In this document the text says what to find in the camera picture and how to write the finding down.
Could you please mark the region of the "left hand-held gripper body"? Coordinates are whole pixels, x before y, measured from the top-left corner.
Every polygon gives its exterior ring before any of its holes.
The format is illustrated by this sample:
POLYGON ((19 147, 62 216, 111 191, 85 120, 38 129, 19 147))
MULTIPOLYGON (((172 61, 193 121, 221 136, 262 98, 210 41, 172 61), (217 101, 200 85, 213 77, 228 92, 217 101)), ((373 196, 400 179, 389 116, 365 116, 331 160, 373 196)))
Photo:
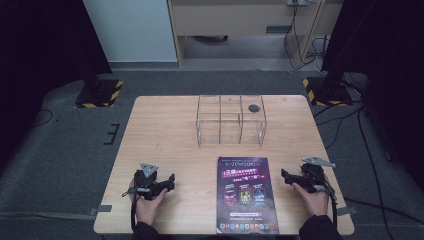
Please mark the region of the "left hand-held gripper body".
POLYGON ((146 200, 153 200, 164 189, 167 182, 157 182, 158 166, 146 163, 141 164, 141 168, 136 171, 133 178, 133 186, 129 188, 130 194, 137 194, 146 200))

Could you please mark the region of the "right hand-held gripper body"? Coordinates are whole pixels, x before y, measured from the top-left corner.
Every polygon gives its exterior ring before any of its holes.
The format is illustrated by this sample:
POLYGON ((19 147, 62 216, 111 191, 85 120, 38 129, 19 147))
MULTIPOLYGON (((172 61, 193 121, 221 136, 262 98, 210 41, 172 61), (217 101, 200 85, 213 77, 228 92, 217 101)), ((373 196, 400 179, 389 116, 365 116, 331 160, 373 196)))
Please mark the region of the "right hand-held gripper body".
POLYGON ((302 159, 301 176, 296 176, 294 182, 304 188, 308 193, 326 189, 324 167, 335 168, 336 164, 320 157, 307 157, 302 159))

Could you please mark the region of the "person's right hand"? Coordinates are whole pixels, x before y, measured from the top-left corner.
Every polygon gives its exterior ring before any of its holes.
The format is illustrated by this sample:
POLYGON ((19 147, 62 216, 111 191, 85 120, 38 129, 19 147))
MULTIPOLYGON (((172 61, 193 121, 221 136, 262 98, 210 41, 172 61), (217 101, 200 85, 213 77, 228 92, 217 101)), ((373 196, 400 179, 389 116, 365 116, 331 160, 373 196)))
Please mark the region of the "person's right hand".
POLYGON ((307 212, 310 216, 327 216, 329 196, 326 191, 308 193, 297 183, 292 184, 292 188, 301 196, 307 212))

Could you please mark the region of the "person's left hand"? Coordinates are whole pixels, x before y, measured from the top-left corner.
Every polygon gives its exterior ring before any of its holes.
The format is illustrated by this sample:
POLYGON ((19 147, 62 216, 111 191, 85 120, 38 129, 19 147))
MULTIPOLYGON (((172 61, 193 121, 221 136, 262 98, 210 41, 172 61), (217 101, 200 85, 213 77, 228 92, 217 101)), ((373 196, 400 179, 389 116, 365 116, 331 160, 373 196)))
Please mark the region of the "person's left hand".
POLYGON ((162 201, 165 199, 168 190, 163 189, 161 193, 153 200, 145 200, 137 194, 130 194, 132 203, 136 204, 135 212, 132 214, 138 222, 143 222, 152 226, 159 213, 162 201))

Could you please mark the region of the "grey tape strip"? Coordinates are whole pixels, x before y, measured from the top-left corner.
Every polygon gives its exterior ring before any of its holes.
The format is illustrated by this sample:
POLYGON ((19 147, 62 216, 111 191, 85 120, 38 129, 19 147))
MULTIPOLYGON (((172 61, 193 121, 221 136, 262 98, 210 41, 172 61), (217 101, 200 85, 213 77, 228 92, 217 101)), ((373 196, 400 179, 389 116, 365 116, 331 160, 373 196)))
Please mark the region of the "grey tape strip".
POLYGON ((88 214, 90 216, 96 216, 98 213, 101 212, 110 212, 112 210, 111 205, 99 205, 97 207, 93 207, 89 210, 88 214))
POLYGON ((338 216, 344 216, 344 215, 356 215, 359 211, 356 207, 342 207, 337 209, 337 215, 338 216))

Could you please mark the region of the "purple glossy magazine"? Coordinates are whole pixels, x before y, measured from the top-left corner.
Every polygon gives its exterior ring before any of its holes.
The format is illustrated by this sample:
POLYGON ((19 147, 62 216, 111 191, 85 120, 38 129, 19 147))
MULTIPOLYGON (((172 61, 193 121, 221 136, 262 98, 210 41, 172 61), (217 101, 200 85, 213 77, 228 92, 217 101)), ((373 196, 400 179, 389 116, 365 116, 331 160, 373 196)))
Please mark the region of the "purple glossy magazine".
POLYGON ((279 233, 266 157, 220 157, 217 164, 216 232, 279 233))

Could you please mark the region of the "clear acrylic divided organizer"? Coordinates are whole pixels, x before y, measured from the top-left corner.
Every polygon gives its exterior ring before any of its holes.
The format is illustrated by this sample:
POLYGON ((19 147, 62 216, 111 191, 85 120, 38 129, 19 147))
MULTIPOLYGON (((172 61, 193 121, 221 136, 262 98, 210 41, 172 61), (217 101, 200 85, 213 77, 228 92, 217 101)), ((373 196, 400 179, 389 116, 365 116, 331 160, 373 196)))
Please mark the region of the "clear acrylic divided organizer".
POLYGON ((198 145, 263 144, 267 128, 264 99, 261 95, 200 95, 196 130, 198 145), (248 106, 260 107, 257 113, 248 106))

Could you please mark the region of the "striped black stand base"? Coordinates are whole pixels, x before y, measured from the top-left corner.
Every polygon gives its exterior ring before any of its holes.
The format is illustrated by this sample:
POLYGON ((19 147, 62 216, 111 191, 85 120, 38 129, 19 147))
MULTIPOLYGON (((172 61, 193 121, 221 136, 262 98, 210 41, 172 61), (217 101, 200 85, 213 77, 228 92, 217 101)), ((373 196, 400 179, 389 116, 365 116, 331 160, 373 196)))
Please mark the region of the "striped black stand base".
POLYGON ((313 106, 352 104, 352 98, 342 85, 342 76, 338 73, 329 72, 325 76, 307 77, 302 83, 313 106))
POLYGON ((75 100, 75 107, 111 107, 115 103, 122 85, 122 80, 99 79, 97 76, 84 80, 84 86, 75 100))

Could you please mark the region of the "black curtain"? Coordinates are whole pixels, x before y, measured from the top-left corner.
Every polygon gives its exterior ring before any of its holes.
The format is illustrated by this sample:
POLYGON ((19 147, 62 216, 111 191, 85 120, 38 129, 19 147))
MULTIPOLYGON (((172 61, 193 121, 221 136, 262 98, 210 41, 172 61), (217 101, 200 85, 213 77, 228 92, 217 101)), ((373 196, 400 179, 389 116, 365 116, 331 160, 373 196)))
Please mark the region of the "black curtain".
POLYGON ((0 0, 0 171, 51 90, 111 71, 83 0, 0 0))
POLYGON ((344 0, 322 69, 368 77, 374 126, 424 191, 424 0, 344 0))

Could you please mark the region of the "white cabinet panel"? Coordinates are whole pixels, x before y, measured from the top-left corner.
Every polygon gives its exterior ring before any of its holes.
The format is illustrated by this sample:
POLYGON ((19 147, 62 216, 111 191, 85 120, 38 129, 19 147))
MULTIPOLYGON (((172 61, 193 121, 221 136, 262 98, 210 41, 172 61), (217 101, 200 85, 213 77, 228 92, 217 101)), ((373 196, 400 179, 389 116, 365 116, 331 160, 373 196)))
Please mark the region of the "white cabinet panel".
POLYGON ((109 62, 176 62, 167 0, 83 0, 109 62))

